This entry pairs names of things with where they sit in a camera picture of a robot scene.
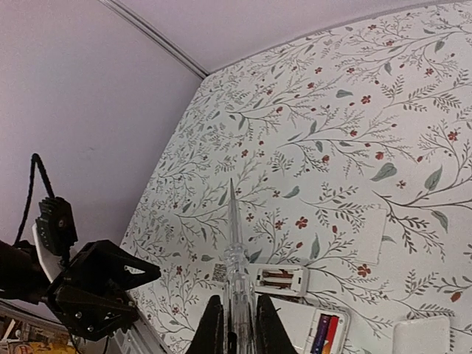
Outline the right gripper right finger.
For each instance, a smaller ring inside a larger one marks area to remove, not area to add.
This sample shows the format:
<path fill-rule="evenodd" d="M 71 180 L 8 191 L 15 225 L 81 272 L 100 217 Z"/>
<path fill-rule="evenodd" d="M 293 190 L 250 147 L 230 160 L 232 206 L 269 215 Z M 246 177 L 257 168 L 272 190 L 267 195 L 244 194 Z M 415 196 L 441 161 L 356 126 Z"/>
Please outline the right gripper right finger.
<path fill-rule="evenodd" d="M 256 336 L 257 353 L 297 354 L 267 294 L 260 295 L 257 299 Z"/>

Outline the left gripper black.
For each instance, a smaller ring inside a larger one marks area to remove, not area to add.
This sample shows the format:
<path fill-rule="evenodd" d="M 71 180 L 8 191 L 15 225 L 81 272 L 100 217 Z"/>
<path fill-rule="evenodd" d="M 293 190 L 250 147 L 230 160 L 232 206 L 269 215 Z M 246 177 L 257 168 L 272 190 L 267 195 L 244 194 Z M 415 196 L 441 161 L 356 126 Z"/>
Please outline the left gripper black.
<path fill-rule="evenodd" d="M 72 261 L 73 282 L 56 279 L 46 291 L 46 305 L 72 335 L 99 341 L 129 330 L 139 319 L 126 290 L 161 275 L 160 267 L 110 240 L 90 242 Z"/>

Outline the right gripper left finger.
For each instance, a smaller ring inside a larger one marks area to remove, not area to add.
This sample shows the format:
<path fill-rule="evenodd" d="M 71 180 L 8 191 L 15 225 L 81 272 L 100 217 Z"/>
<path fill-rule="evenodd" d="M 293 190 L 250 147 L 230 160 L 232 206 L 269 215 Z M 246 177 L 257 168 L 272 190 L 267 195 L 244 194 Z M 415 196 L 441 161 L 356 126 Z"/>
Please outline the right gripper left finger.
<path fill-rule="evenodd" d="M 218 295 L 212 295 L 186 354 L 222 354 L 223 320 L 221 298 Z"/>

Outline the white remote with buttons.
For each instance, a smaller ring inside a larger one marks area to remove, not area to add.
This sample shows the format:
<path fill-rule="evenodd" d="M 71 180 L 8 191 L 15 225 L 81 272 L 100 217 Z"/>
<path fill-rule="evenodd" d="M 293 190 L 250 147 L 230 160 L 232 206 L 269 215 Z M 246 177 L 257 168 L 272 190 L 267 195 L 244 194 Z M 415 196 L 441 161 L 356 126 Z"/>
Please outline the white remote with buttons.
<path fill-rule="evenodd" d="M 342 353 L 350 315 L 271 298 L 286 333 L 298 353 Z"/>

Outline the long white remote control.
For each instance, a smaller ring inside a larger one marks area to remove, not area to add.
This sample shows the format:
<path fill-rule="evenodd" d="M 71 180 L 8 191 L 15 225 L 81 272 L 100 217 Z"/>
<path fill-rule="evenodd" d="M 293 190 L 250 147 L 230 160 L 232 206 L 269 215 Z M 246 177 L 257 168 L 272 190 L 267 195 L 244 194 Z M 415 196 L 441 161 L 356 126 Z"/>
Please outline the long white remote control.
<path fill-rule="evenodd" d="M 277 296 L 303 297 L 307 293 L 309 270 L 302 265 L 244 263 L 238 269 L 236 280 L 230 280 L 224 263 L 216 263 L 209 272 L 209 279 L 226 286 L 231 294 L 254 293 Z"/>

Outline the long remote battery cover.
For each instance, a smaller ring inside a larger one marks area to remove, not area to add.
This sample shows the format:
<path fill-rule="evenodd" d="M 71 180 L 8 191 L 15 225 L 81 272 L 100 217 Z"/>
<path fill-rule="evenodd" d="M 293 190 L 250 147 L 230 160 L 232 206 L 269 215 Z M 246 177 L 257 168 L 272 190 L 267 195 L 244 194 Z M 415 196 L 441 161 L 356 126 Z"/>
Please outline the long remote battery cover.
<path fill-rule="evenodd" d="M 378 264 L 382 237 L 386 225 L 385 209 L 370 209 L 364 214 L 364 225 L 355 236 L 353 244 L 357 251 L 354 262 L 375 266 Z"/>

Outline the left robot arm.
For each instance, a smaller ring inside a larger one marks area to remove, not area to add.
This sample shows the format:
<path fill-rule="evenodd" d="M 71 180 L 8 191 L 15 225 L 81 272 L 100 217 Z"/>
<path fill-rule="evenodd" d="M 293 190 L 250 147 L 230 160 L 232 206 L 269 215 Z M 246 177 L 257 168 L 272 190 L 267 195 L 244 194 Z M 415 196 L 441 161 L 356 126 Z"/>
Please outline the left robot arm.
<path fill-rule="evenodd" d="M 32 245 L 1 243 L 1 297 L 42 302 L 71 334 L 90 341 L 129 330 L 139 314 L 127 292 L 161 275 L 157 265 L 99 240 L 87 243 L 49 280 Z"/>

